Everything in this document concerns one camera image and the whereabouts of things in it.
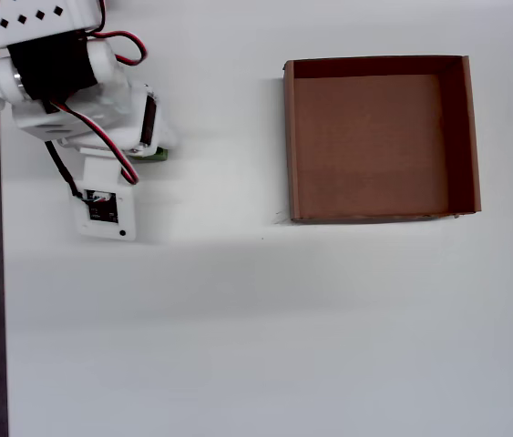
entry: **white robotic arm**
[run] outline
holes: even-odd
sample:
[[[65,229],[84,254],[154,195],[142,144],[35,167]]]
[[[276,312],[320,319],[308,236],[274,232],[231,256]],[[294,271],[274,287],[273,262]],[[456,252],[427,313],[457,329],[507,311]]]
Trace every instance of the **white robotic arm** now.
[[[145,47],[127,32],[101,33],[105,21],[104,0],[0,0],[0,49],[9,52],[0,56],[0,110],[10,103],[19,128],[46,142],[80,233],[134,240],[139,176],[128,157],[165,160],[175,139],[153,91],[119,64],[139,64]],[[116,56],[111,36],[131,39],[141,59]],[[69,174],[54,141],[86,156],[82,179]]]

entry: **white surface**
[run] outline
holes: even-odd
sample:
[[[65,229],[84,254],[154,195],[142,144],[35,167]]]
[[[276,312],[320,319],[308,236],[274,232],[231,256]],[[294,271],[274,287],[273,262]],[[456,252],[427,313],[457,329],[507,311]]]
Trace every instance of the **white surface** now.
[[[11,436],[513,436],[513,0],[109,6],[182,148],[82,239],[4,117]],[[471,55],[484,212],[290,226],[284,61],[386,54]]]
[[[63,9],[60,15],[54,12],[57,7]],[[41,19],[36,16],[40,11]],[[0,48],[99,24],[98,0],[0,0]]]

